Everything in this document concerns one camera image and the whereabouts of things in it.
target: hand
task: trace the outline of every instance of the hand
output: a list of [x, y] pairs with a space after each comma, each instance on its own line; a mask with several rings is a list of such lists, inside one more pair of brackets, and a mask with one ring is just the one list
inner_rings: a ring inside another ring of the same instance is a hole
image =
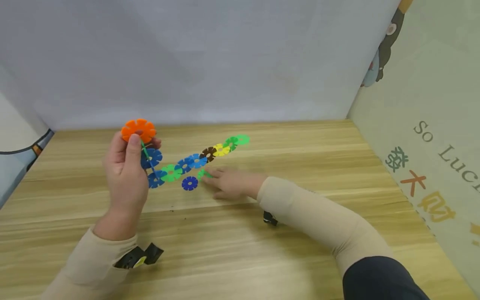
[[[161, 140], [153, 138], [147, 147], [159, 149]], [[141, 212], [147, 200], [148, 179], [140, 165], [142, 144], [140, 136], [132, 134], [128, 143], [117, 132], [103, 160], [110, 191], [110, 208]]]
[[268, 176], [264, 174], [251, 173], [226, 167], [206, 167], [213, 178], [203, 177], [206, 184], [220, 189], [214, 194], [214, 199], [233, 199], [241, 196], [249, 196], [257, 199], [260, 188]]
[[[153, 138], [146, 147], [160, 148]], [[103, 160], [110, 191], [110, 208], [101, 217], [93, 233], [104, 240], [128, 240], [135, 236], [140, 214], [147, 200], [148, 178], [140, 165], [140, 136], [132, 134], [128, 143], [117, 132]]]

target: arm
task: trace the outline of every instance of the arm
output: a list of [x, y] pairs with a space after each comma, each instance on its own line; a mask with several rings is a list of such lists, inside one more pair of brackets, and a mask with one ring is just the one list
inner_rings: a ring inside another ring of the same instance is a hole
[[226, 168], [207, 171], [207, 184], [219, 188], [216, 198], [247, 195], [256, 199], [279, 222], [296, 228], [327, 246], [341, 276], [364, 257], [392, 257], [380, 234], [361, 216], [335, 202], [300, 188], [293, 182]]
[[428, 299], [358, 214], [288, 180], [226, 168], [207, 171], [213, 178], [202, 181], [220, 189], [215, 198], [247, 195], [278, 221], [327, 246], [343, 278], [345, 299]]
[[[160, 140], [153, 139], [152, 145], [159, 148]], [[105, 299], [124, 281], [128, 270], [113, 265], [137, 246], [137, 225], [148, 193], [140, 157], [137, 134], [128, 144], [115, 134], [104, 159], [110, 207], [82, 237], [42, 300]]]

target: dark sleeve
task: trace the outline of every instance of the dark sleeve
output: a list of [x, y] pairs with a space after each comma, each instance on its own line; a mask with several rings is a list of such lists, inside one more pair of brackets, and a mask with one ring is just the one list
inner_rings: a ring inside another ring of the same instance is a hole
[[383, 256], [365, 257], [343, 276], [345, 300], [428, 300], [398, 261]]

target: wooden tabletop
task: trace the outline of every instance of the wooden tabletop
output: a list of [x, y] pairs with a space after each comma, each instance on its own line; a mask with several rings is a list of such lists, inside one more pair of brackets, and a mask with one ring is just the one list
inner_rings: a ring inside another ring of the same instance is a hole
[[[475, 299], [351, 121], [157, 130], [162, 166], [249, 135], [249, 145], [211, 164], [266, 172], [326, 195], [366, 218], [432, 299]], [[113, 133], [56, 133], [0, 211], [0, 298], [35, 299], [105, 212], [101, 158]], [[342, 298], [325, 248], [287, 226], [265, 224], [251, 199], [211, 195], [203, 185], [184, 191], [180, 180], [150, 190], [140, 245], [153, 242], [165, 253], [157, 264], [133, 270], [115, 299]]]

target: brown flower piece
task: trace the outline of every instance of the brown flower piece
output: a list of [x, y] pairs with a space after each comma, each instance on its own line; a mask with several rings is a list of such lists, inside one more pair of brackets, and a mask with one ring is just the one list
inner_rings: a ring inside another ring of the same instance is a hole
[[213, 153], [216, 152], [215, 147], [208, 147], [205, 150], [202, 151], [200, 154], [200, 159], [206, 157], [207, 158], [207, 163], [211, 162], [214, 160], [215, 156], [213, 156]]

